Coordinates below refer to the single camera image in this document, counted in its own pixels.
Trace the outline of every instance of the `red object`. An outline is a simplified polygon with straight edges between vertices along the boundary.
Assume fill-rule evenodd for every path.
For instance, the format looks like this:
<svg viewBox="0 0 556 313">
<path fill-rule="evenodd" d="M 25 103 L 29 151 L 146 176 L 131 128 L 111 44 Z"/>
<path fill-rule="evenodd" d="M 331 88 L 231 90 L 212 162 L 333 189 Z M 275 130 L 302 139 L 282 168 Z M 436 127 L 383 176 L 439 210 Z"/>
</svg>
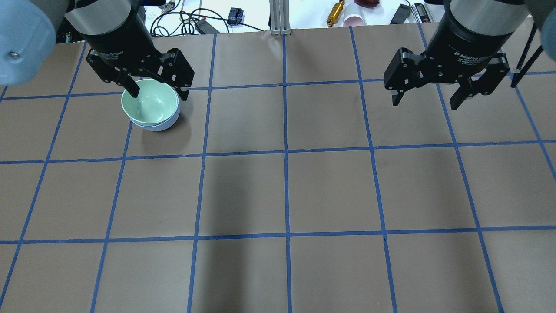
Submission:
<svg viewBox="0 0 556 313">
<path fill-rule="evenodd" d="M 354 0 L 354 2 L 365 8 L 374 8 L 379 5 L 380 0 Z"/>
</svg>

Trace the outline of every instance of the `green bowl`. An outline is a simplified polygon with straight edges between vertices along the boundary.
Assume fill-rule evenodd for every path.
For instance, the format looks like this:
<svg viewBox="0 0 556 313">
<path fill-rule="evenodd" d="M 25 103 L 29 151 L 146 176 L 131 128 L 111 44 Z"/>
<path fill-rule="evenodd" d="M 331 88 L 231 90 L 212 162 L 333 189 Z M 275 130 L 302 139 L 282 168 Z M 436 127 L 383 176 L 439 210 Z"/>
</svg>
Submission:
<svg viewBox="0 0 556 313">
<path fill-rule="evenodd" d="M 154 79 L 138 80 L 137 98 L 124 91 L 122 109 L 137 125 L 153 126 L 169 119 L 179 106 L 176 91 Z"/>
</svg>

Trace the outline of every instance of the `yellow tool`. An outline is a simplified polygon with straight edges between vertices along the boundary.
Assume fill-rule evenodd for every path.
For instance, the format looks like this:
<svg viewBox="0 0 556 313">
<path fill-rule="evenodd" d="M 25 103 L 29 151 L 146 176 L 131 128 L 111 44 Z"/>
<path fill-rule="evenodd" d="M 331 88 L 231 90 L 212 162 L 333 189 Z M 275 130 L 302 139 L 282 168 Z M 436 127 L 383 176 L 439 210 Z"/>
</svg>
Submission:
<svg viewBox="0 0 556 313">
<path fill-rule="evenodd" d="M 342 14 L 342 10 L 344 9 L 345 0 L 340 0 L 337 4 L 335 4 L 328 15 L 328 19 L 326 20 L 326 24 L 328 27 L 332 27 L 338 21 L 340 14 Z"/>
</svg>

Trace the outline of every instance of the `robotic arm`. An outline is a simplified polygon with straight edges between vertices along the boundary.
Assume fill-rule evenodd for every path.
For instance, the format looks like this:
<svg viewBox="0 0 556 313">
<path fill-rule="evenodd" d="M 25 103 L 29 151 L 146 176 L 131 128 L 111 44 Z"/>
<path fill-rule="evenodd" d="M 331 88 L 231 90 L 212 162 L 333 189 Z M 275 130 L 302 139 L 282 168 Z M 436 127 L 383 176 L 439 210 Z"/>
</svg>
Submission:
<svg viewBox="0 0 556 313">
<path fill-rule="evenodd" d="M 444 0 L 444 7 L 426 51 L 416 55 L 400 48 L 384 72 L 394 106 L 405 92 L 430 82 L 460 85 L 450 99 L 453 110 L 469 97 L 490 95 L 510 70 L 500 48 L 529 12 L 541 29 L 544 49 L 556 60 L 556 0 Z"/>
<path fill-rule="evenodd" d="M 37 73 L 65 16 L 92 47 L 86 62 L 101 80 L 137 97 L 139 86 L 131 76 L 148 76 L 187 100 L 195 72 L 179 49 L 155 49 L 139 15 L 141 6 L 141 0 L 2 0 L 7 18 L 0 22 L 6 30 L 0 35 L 0 85 L 21 84 Z M 30 18 L 36 19 L 29 22 L 32 27 L 22 27 L 21 21 Z"/>
</svg>

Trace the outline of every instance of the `wire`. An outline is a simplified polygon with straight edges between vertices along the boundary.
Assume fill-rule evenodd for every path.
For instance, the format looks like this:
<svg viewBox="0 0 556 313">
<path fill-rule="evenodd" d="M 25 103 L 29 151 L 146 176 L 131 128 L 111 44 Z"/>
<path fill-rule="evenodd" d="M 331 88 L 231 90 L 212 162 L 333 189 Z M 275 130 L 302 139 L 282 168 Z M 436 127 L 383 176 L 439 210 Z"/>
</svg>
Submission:
<svg viewBox="0 0 556 313">
<path fill-rule="evenodd" d="M 218 17 L 195 14 L 196 12 L 200 12 L 200 11 L 209 11 L 209 12 L 215 14 Z M 166 27 L 160 25 L 160 21 L 162 20 L 162 18 L 164 16 L 170 15 L 170 14 L 179 14 L 180 15 L 180 24 L 172 32 L 170 32 Z M 191 11 L 191 13 L 187 13 L 185 11 L 179 11 L 179 12 L 167 12 L 167 13 L 159 15 L 158 17 L 156 17 L 152 21 L 152 25 L 151 25 L 151 28 L 150 28 L 150 34 L 151 34 L 152 37 L 173 37 L 173 36 L 183 36 L 183 35 L 196 35 L 195 34 L 195 23 L 200 20 L 199 17 L 200 18 L 218 19 L 220 21 L 223 21 L 224 26 L 226 26 L 226 32 L 230 33 L 230 28 L 228 27 L 227 19 L 223 18 L 222 15 L 218 14 L 217 12 L 215 12 L 211 9 L 197 8 L 197 9 L 194 9 L 193 11 Z M 258 31 L 264 31 L 260 28 L 257 28 L 255 26 L 251 26 L 251 25 L 248 25 L 248 24 L 244 24 L 244 23 L 239 23 L 239 24 L 243 25 L 243 26 L 253 28 L 253 29 L 258 30 Z"/>
<path fill-rule="evenodd" d="M 531 65 L 533 65 L 533 63 L 539 58 L 540 54 L 543 53 L 543 51 L 544 51 L 543 46 L 539 46 L 537 48 L 537 50 L 533 53 L 533 55 L 531 56 L 529 61 L 527 61 L 527 63 L 525 63 L 525 66 L 523 66 L 523 69 L 514 74 L 514 77 L 512 79 L 512 84 L 511 84 L 512 88 L 515 88 L 519 84 L 519 82 L 521 81 L 523 76 L 525 76 L 527 71 L 529 71 L 529 68 L 531 68 Z"/>
<path fill-rule="evenodd" d="M 519 58 L 518 65 L 516 67 L 517 70 L 521 70 L 523 66 L 523 62 L 525 62 L 525 58 L 529 53 L 529 49 L 531 48 L 531 43 L 533 42 L 533 38 L 537 32 L 537 25 L 533 23 L 533 27 L 531 28 L 531 33 L 529 34 L 529 38 L 527 39 L 527 43 L 525 44 L 525 48 L 523 48 L 522 56 Z"/>
</svg>

